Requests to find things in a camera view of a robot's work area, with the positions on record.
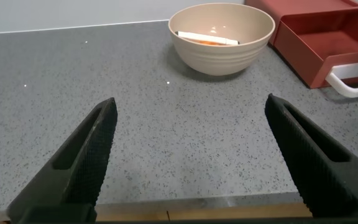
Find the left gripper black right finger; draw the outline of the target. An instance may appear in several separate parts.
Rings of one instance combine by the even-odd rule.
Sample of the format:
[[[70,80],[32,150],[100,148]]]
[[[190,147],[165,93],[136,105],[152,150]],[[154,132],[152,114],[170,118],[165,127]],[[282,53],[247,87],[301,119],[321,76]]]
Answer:
[[[300,196],[314,217],[358,217],[358,157],[283,98],[265,115]]]

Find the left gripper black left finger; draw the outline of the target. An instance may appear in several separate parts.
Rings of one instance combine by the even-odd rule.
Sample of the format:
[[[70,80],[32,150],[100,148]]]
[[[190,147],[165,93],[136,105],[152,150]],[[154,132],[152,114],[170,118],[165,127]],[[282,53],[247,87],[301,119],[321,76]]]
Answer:
[[[104,182],[117,107],[98,103],[11,202],[11,223],[93,223]]]

